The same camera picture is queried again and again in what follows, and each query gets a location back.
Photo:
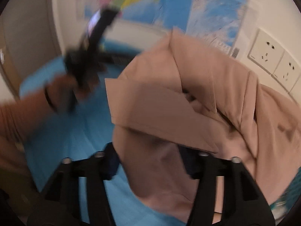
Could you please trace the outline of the person's left hand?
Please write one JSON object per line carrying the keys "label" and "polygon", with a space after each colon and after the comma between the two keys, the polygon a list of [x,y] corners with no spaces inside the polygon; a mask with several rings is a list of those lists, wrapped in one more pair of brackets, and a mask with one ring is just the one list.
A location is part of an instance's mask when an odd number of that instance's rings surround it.
{"label": "person's left hand", "polygon": [[49,106],[55,112],[69,111],[71,98],[76,101],[87,98],[99,85],[100,80],[96,72],[88,72],[82,86],[70,73],[58,75],[44,87],[44,95]]}

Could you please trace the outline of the left forearm in orange sleeve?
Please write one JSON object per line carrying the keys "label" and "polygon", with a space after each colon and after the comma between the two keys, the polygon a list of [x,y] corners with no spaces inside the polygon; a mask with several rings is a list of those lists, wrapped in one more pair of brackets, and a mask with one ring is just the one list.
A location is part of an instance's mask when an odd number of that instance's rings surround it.
{"label": "left forearm in orange sleeve", "polygon": [[30,174],[23,152],[16,143],[23,143],[54,111],[44,90],[1,105],[1,168],[13,173]]}

